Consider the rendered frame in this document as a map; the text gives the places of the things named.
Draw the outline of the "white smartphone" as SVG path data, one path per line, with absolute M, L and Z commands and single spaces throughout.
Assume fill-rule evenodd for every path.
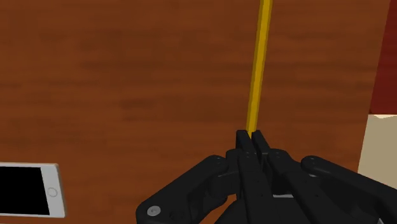
M 65 218 L 59 166 L 0 162 L 0 216 Z

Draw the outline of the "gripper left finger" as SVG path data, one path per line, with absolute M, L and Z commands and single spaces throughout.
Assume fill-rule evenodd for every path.
M 137 224 L 200 224 L 229 195 L 237 200 L 215 224 L 275 224 L 274 199 L 262 163 L 270 147 L 257 130 L 236 133 L 226 157 L 211 155 L 142 202 Z

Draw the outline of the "yellow pencil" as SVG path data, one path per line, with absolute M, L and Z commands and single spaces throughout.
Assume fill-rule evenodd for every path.
M 246 130 L 249 136 L 256 131 L 258 123 L 263 70 L 267 55 L 268 32 L 270 29 L 270 20 L 272 15 L 272 2 L 273 0 L 260 0 L 259 5 L 256 43 L 254 49 L 253 69 L 249 89 L 246 120 Z

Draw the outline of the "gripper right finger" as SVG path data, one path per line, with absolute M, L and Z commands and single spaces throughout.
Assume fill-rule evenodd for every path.
M 317 156 L 297 162 L 271 148 L 259 130 L 251 140 L 310 224 L 397 224 L 396 189 Z

